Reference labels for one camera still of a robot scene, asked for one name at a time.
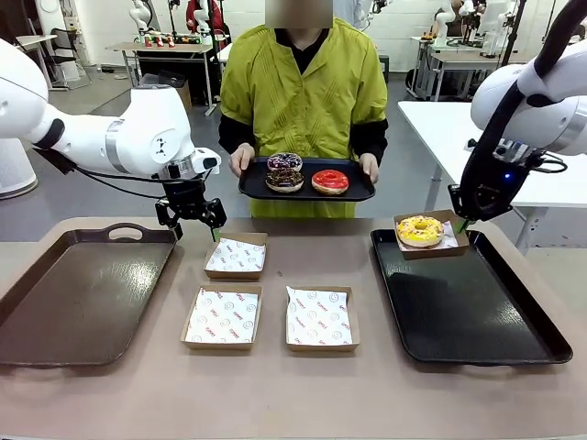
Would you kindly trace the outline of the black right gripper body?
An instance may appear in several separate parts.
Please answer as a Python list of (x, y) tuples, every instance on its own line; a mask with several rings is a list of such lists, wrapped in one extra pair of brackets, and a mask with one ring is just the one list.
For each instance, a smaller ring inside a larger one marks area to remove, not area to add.
[(448, 187), (455, 214), (468, 222), (487, 221), (512, 210), (514, 185), (469, 181)]

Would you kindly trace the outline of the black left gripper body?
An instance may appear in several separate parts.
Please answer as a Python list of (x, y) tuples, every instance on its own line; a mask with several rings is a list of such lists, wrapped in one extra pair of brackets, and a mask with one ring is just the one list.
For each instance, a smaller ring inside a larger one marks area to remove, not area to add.
[(164, 183), (163, 190), (173, 220), (201, 220), (204, 207), (205, 183), (202, 178)]

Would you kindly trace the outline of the person's right hand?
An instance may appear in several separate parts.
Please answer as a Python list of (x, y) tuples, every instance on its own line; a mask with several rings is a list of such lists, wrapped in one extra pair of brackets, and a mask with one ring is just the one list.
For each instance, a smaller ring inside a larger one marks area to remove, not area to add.
[(255, 148), (249, 143), (242, 143), (237, 149), (230, 155), (230, 169), (233, 174), (240, 178), (242, 173), (246, 171), (249, 164), (255, 158)]

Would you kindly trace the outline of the person's left hand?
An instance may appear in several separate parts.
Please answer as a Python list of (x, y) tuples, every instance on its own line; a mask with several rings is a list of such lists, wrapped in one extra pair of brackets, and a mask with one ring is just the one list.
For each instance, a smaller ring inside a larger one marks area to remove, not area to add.
[(359, 164), (363, 173), (369, 177), (372, 184), (379, 180), (379, 163), (377, 158), (371, 153), (360, 155)]

